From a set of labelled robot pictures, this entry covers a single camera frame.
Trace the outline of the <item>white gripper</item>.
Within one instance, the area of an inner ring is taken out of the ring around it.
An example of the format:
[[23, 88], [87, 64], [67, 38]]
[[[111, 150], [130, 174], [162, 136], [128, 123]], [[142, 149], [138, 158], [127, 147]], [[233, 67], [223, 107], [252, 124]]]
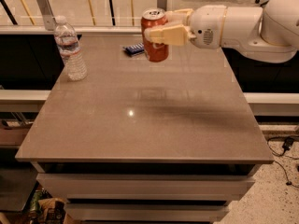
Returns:
[[151, 43], [183, 46], [189, 40], [200, 49], [217, 49], [227, 11], [226, 6], [203, 6], [166, 11], [169, 22], [182, 24], [160, 25], [147, 28], [143, 35]]

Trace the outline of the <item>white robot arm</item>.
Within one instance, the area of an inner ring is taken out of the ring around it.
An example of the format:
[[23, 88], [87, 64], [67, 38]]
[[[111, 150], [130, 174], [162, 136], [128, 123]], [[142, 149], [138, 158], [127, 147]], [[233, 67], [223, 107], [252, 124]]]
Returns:
[[165, 15], [168, 23], [145, 29], [147, 41], [234, 49], [267, 63], [287, 62], [299, 50], [299, 0], [269, 0], [265, 7], [206, 5]]

